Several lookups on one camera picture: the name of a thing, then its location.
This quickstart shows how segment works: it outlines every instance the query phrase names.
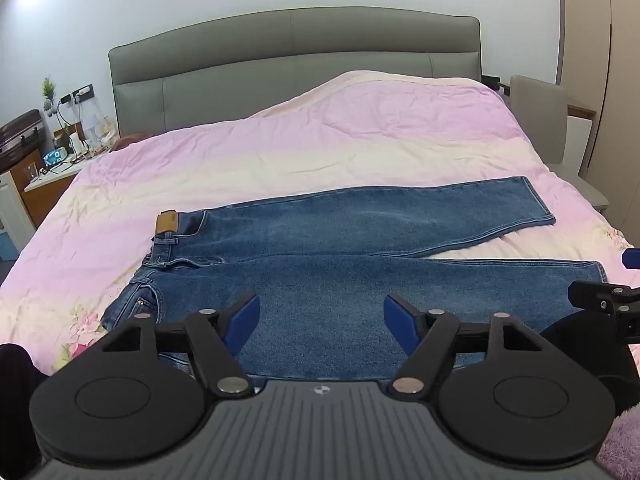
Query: nightstand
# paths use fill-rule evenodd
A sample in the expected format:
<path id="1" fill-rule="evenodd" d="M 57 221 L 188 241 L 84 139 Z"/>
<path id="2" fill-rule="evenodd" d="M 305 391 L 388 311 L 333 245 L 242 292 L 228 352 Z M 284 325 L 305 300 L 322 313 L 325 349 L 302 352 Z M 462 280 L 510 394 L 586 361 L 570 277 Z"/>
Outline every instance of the nightstand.
<path id="1" fill-rule="evenodd" d="M 91 160 L 95 160 L 81 160 L 73 164 L 73 157 L 74 155 L 69 155 L 60 166 L 38 177 L 20 193 L 36 228 L 40 227 L 82 168 Z"/>

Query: cup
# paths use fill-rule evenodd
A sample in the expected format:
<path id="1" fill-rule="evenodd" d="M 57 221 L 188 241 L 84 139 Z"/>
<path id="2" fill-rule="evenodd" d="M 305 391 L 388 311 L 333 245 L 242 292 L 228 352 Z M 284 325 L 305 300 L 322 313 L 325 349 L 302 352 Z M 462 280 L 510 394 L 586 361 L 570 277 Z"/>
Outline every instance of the cup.
<path id="1" fill-rule="evenodd" d="M 36 163 L 32 162 L 26 168 L 24 168 L 24 173 L 29 179 L 29 183 L 33 182 L 38 177 L 38 168 L 36 168 Z"/>
<path id="2" fill-rule="evenodd" d="M 69 139 L 71 142 L 71 146 L 74 149 L 74 153 L 76 154 L 76 157 L 82 155 L 86 151 L 84 144 L 82 144 L 82 142 L 80 141 L 80 137 L 78 137 L 78 133 L 76 132 L 72 133 L 69 136 Z"/>

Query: potted plant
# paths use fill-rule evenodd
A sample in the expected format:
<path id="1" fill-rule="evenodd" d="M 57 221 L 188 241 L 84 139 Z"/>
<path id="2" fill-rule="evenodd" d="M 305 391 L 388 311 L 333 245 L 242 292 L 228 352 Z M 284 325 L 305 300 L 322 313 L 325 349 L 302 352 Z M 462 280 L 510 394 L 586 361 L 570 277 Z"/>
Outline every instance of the potted plant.
<path id="1" fill-rule="evenodd" d="M 58 112 L 58 107 L 55 105 L 56 85 L 50 77 L 45 78 L 42 83 L 42 95 L 44 97 L 44 111 L 49 117 L 53 117 Z"/>

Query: gray chair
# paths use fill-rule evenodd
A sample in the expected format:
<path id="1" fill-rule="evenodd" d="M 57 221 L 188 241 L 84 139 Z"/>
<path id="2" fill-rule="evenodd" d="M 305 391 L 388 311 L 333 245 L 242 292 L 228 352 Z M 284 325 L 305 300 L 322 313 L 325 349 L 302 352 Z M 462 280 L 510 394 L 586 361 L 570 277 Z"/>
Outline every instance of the gray chair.
<path id="1" fill-rule="evenodd" d="M 574 186 L 596 211 L 603 212 L 609 205 L 606 197 L 562 164 L 567 104 L 566 90 L 561 86 L 521 75 L 511 77 L 511 112 L 542 162 Z"/>

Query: bed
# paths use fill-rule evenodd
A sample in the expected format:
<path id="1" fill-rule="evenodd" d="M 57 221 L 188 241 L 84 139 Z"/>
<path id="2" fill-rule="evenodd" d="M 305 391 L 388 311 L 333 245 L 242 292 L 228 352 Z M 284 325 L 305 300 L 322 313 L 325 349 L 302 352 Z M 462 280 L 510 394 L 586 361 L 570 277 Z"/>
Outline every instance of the bed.
<path id="1" fill-rule="evenodd" d="M 105 308 L 169 209 L 525 175 L 555 225 L 434 257 L 597 260 L 610 282 L 640 286 L 621 264 L 622 234 L 542 164 L 479 83 L 475 18 L 278 10 L 160 34 L 109 59 L 121 135 L 154 136 L 88 164 L 0 288 L 0 341 L 45 373 L 103 335 Z"/>

